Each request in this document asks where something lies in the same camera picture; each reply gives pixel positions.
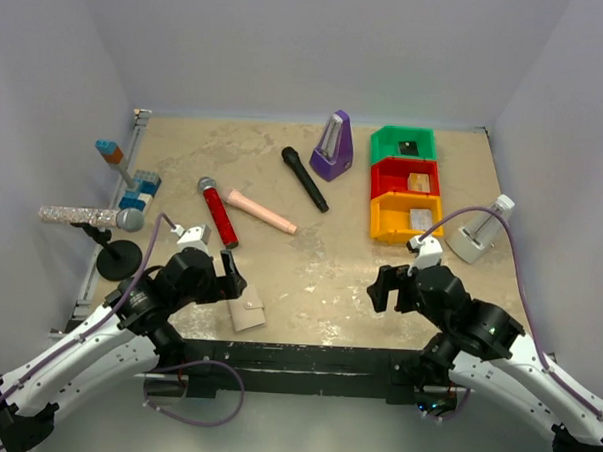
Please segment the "beige leather card holder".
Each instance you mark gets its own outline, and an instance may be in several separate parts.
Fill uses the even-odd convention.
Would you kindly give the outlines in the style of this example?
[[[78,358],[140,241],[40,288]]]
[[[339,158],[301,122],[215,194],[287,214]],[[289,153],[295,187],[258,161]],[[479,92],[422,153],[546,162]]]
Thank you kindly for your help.
[[[229,300],[228,308],[235,332],[247,331],[266,324],[265,307],[254,285],[246,287],[239,298]]]

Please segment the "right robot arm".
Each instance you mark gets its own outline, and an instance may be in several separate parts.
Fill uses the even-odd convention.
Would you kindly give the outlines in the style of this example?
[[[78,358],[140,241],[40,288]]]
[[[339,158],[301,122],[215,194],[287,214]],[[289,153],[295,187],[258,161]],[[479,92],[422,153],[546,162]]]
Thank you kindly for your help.
[[[367,293],[375,311],[418,312],[438,333],[420,353],[421,383],[446,380],[485,394],[529,420],[553,452],[603,452],[603,400],[553,362],[495,304],[472,298],[447,266],[382,266]]]

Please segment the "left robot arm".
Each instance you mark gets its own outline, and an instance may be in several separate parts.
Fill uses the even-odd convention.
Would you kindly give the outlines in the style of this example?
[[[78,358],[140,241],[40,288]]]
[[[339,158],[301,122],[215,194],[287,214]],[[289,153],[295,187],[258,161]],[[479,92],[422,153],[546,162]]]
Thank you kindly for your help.
[[[0,374],[0,451],[40,445],[64,413],[102,387],[143,372],[170,372],[186,358],[169,317],[190,303],[239,298],[247,283],[233,255],[185,248],[162,267],[142,267],[42,354]]]

